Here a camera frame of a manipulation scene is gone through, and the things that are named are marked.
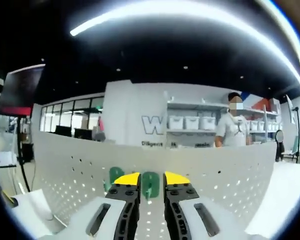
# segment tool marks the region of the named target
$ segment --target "stand pole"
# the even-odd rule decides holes
[[[21,167],[21,172],[22,172],[22,176],[23,176],[23,180],[26,186],[26,189],[28,191],[28,193],[30,193],[30,187],[27,181],[27,177],[26,177],[26,173],[25,173],[25,168],[24,168],[24,158],[22,156],[22,151],[21,151],[21,127],[20,127],[20,121],[21,121],[21,117],[18,117],[16,120],[16,141],[17,141],[17,149],[18,149],[18,160],[19,160],[19,164]]]
[[[296,161],[295,163],[297,164],[298,163],[298,160],[299,160],[299,155],[300,155],[300,121],[299,121],[299,108],[298,107],[295,107],[292,111],[295,111],[296,112],[296,118],[297,118],[297,121],[298,121],[298,149],[295,153],[295,156],[296,156]]]

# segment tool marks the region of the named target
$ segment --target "monitor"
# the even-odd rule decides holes
[[[92,130],[75,128],[74,129],[74,137],[77,139],[92,140]]]
[[[69,126],[55,126],[55,134],[66,136],[66,137],[72,137],[71,133],[71,127]]]
[[[0,115],[30,116],[45,64],[25,67],[6,75],[0,96]]]
[[[287,103],[288,103],[288,110],[289,110],[289,116],[290,116],[290,123],[296,124],[295,123],[295,115],[293,112],[294,106],[292,105],[291,99],[288,97],[288,95],[285,95]]]

